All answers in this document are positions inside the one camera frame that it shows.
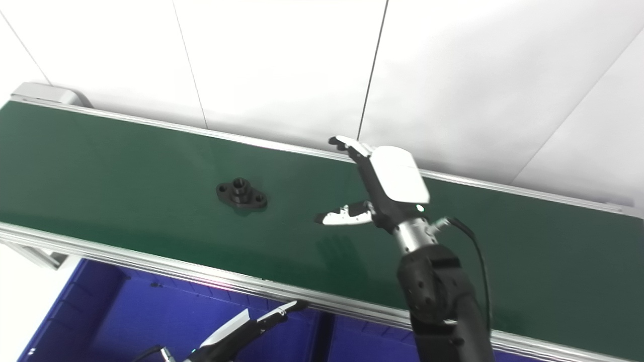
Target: blue storage bin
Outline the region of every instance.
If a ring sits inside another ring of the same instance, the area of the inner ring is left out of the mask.
[[[237,313],[280,302],[91,260],[80,262],[19,361],[130,362],[153,345],[177,361]],[[534,362],[495,352],[497,362]],[[151,356],[146,361],[156,361]],[[418,362],[413,335],[313,309],[289,314],[238,354],[243,362]]]

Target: black mechanical part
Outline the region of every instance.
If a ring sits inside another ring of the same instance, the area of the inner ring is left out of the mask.
[[[217,197],[221,202],[240,209],[261,209],[268,204],[266,195],[253,188],[250,181],[242,177],[218,184]]]
[[[147,350],[141,352],[141,354],[138,355],[135,359],[133,359],[132,362],[143,361],[146,357],[151,356],[151,355],[153,355],[153,354],[155,354],[157,352],[161,352],[162,349],[163,349],[163,346],[161,346],[161,345],[152,346],[152,347],[148,348]]]
[[[403,256],[397,276],[422,362],[494,361],[474,286],[447,247],[431,244]]]
[[[347,148],[344,142],[335,137],[331,137],[328,143],[336,145],[340,151],[346,150],[349,157],[358,165],[358,172],[375,210],[372,219],[376,227],[392,234],[396,226],[403,221],[422,218],[423,215],[418,211],[416,204],[394,201],[387,196],[368,157],[362,156],[353,147]]]

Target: black metal part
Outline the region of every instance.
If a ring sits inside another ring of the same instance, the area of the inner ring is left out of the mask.
[[[232,182],[218,184],[217,197],[221,202],[240,209],[261,209],[268,204],[266,195],[241,177]]]
[[[439,244],[421,247],[403,256],[397,276],[421,362],[494,361],[474,286],[451,250]]]

